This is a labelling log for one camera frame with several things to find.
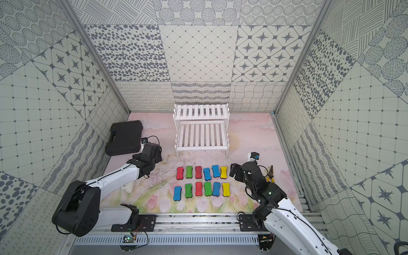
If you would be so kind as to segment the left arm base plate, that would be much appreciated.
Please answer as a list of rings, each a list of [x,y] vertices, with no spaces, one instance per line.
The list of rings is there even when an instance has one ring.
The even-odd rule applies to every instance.
[[[133,215],[125,224],[112,225],[112,232],[153,232],[156,225],[157,215]]]

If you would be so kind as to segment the black plastic tool case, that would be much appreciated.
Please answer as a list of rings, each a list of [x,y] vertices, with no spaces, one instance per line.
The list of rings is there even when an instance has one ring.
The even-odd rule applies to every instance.
[[[112,124],[105,153],[108,156],[137,153],[141,148],[142,130],[139,120]]]

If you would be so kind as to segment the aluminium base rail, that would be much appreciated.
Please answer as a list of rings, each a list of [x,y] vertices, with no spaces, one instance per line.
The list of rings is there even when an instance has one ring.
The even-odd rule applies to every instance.
[[[78,237],[88,234],[95,228],[107,227],[111,231],[112,225],[125,224],[131,216],[140,215],[126,208],[105,208],[94,214],[76,214],[60,212],[53,217],[53,224]],[[268,232],[272,227],[283,228],[284,224],[278,218],[269,223],[263,223]],[[157,215],[154,231],[240,231],[236,214],[226,215]]]

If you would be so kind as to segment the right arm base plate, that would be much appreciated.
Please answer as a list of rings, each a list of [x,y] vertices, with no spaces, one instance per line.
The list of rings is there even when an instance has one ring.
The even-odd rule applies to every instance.
[[[254,220],[252,214],[245,214],[240,212],[237,214],[237,220],[239,222],[241,232],[267,232],[264,224],[259,222],[257,223]]]

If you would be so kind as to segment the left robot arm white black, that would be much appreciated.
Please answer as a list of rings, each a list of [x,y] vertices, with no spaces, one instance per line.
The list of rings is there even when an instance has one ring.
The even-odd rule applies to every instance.
[[[149,178],[162,161],[162,148],[148,142],[119,169],[86,182],[74,181],[67,187],[53,216],[52,223],[60,234],[83,237],[94,228],[110,225],[112,231],[136,231],[140,226],[139,209],[130,204],[101,208],[101,201],[120,187]]]

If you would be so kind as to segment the shelf yellow eraser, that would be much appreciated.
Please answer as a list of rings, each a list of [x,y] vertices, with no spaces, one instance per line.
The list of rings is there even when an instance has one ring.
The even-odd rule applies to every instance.
[[[230,184],[229,183],[222,183],[222,188],[223,188],[223,196],[224,197],[230,197],[231,196]]]
[[[221,179],[227,179],[227,167],[226,166],[221,167],[220,178]]]

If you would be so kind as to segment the shelf red eraser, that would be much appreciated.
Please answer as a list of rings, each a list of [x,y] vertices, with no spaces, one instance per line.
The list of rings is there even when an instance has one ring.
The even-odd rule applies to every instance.
[[[203,195],[203,183],[202,182],[196,182],[195,183],[195,196],[200,197]]]
[[[182,180],[184,178],[184,168],[183,167],[178,167],[177,168],[177,173],[176,173],[176,179],[177,180]]]
[[[203,168],[201,166],[196,166],[194,170],[196,179],[203,178]]]

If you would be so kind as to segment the right black controller box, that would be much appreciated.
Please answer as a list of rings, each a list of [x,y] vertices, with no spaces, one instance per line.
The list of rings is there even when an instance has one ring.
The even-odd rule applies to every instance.
[[[275,237],[273,234],[269,235],[258,235],[258,244],[259,244],[259,249],[261,252],[269,252],[270,249],[273,247],[273,244],[275,242]]]

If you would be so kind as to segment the shelf green eraser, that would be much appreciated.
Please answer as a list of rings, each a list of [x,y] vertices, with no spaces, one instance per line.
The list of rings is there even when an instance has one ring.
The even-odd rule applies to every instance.
[[[187,179],[193,178],[193,167],[192,166],[186,167],[186,178]]]
[[[192,192],[192,184],[191,183],[187,183],[185,185],[185,197],[186,198],[192,198],[193,197],[193,192]]]
[[[205,190],[205,196],[212,196],[212,186],[211,186],[211,182],[205,182],[204,183],[204,190]]]

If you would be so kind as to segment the left green circuit board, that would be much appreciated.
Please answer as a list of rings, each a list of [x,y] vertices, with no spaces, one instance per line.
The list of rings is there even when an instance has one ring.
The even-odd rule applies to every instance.
[[[122,249],[123,252],[130,252],[134,249],[137,248],[137,245],[135,244],[135,239],[131,235],[125,235],[123,237],[122,243],[120,245],[120,248]]]

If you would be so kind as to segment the white wooden slatted shelf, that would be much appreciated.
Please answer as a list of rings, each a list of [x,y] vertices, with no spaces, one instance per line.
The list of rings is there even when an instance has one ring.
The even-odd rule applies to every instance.
[[[229,104],[174,105],[175,152],[218,150],[229,152]]]

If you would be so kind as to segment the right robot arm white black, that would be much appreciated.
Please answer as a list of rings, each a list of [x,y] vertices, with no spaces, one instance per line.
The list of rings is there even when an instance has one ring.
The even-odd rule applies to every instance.
[[[286,193],[276,184],[267,181],[260,165],[248,161],[232,164],[230,174],[245,184],[249,197],[259,206],[252,212],[253,221],[277,236],[297,255],[350,255],[325,238],[293,205]]]

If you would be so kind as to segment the shelf blue eraser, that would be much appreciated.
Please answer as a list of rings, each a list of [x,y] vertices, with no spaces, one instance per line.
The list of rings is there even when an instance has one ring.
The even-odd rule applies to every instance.
[[[181,200],[181,194],[182,194],[182,187],[180,187],[180,186],[174,187],[173,200],[174,201],[180,201]]]
[[[212,191],[213,196],[216,196],[216,197],[220,196],[220,188],[221,188],[221,184],[219,182],[213,183],[213,191]]]
[[[205,181],[210,181],[211,180],[210,168],[204,168],[203,173]]]

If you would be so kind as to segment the yellow handled pliers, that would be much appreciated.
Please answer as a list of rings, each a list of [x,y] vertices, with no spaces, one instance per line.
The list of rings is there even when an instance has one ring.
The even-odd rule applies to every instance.
[[[274,180],[273,165],[271,165],[271,167],[270,167],[269,170],[268,170],[266,180],[267,180],[267,181],[270,181],[270,182],[272,182],[272,183],[275,182],[275,180]]]

